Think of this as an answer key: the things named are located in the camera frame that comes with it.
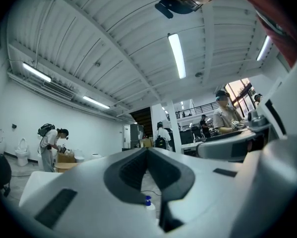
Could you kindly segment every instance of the ceiling light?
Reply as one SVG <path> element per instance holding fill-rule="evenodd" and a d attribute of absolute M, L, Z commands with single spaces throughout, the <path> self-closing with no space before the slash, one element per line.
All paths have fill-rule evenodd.
<path fill-rule="evenodd" d="M 47 75 L 41 73 L 40 71 L 38 71 L 38 70 L 35 69 L 34 67 L 32 67 L 32 66 L 30 66 L 30 65 L 28 65 L 28 64 L 26 64 L 26 63 L 24 63 L 24 62 L 23 62 L 23 67 L 24 67 L 26 70 L 30 71 L 31 73 L 33 73 L 33 74 L 35 74 L 35 75 L 41 77 L 41 78 L 44 79 L 45 81 L 47 81 L 47 82 L 49 82 L 49 83 L 51 82 L 51 78 L 50 78 L 49 76 L 47 76 Z"/>
<path fill-rule="evenodd" d="M 93 100 L 93 99 L 91 99 L 91 98 L 89 98 L 89 97 L 87 97 L 87 96 L 84 96 L 83 98 L 84 98 L 85 100 L 89 101 L 89 102 L 92 102 L 92 103 L 94 103 L 94 104 L 96 104 L 96 105 L 102 107 L 102 108 L 105 108 L 105 109 L 109 109 L 109 108 L 110 108 L 110 107 L 108 107 L 108 106 L 106 106 L 106 105 L 104 105 L 104 104 L 102 104 L 102 103 L 100 103 L 100 102 L 97 102 L 97 101 L 95 101 L 95 100 Z"/>
<path fill-rule="evenodd" d="M 184 68 L 184 61 L 183 61 L 183 55 L 182 55 L 179 36 L 178 34 L 172 34 L 172 35 L 169 34 L 168 40 L 174 52 L 177 69 L 179 73 L 179 78 L 184 78 L 186 77 L 186 70 Z"/>
<path fill-rule="evenodd" d="M 266 50 L 267 44 L 269 43 L 269 40 L 270 40 L 269 36 L 266 36 L 263 47 L 262 47 L 261 51 L 259 52 L 258 57 L 256 59 L 257 61 L 261 60 L 261 58 Z"/>

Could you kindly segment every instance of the metal railing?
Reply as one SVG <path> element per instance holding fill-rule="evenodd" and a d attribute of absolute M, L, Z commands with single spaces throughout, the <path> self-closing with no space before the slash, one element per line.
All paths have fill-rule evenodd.
<path fill-rule="evenodd" d="M 212 102 L 206 105 L 202 105 L 199 107 L 195 107 L 192 109 L 186 109 L 183 111 L 176 112 L 177 119 L 184 118 L 184 117 L 191 117 L 196 115 L 202 115 L 203 113 L 215 110 L 219 107 L 217 102 Z"/>

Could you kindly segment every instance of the bottle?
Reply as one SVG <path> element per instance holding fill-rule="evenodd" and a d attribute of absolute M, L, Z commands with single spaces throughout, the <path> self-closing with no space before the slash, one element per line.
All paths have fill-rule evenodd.
<path fill-rule="evenodd" d="M 153 221 L 156 221 L 156 207 L 155 205 L 150 201 L 152 197 L 151 196 L 146 196 L 146 210 L 148 214 L 152 217 Z"/>

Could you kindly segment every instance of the floor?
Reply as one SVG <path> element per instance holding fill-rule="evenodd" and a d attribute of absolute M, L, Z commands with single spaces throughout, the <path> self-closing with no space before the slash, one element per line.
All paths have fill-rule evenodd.
<path fill-rule="evenodd" d="M 24 167 L 20 167 L 17 164 L 17 159 L 6 156 L 11 170 L 12 170 L 12 178 L 10 181 L 10 194 L 8 195 L 7 199 L 16 207 L 18 207 L 20 197 L 23 193 L 25 185 L 34 171 L 39 171 L 38 164 L 28 162 L 28 164 Z M 159 218 L 160 215 L 160 201 L 161 201 L 161 192 L 158 189 L 157 185 L 155 184 L 151 175 L 147 172 L 142 181 L 142 191 L 143 194 L 149 195 L 152 197 L 151 202 L 156 207 L 156 218 Z"/>

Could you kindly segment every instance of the robotic device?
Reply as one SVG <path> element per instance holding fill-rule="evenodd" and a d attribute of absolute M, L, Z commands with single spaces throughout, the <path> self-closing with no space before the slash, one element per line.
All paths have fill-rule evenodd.
<path fill-rule="evenodd" d="M 24 202 L 26 222 L 17 217 L 42 237 L 258 237 L 297 192 L 297 109 L 290 113 L 295 122 L 286 120 L 291 96 L 297 98 L 297 65 L 257 109 L 274 138 L 242 164 L 129 150 L 65 172 Z M 146 170 L 162 192 L 159 225 L 140 192 Z"/>

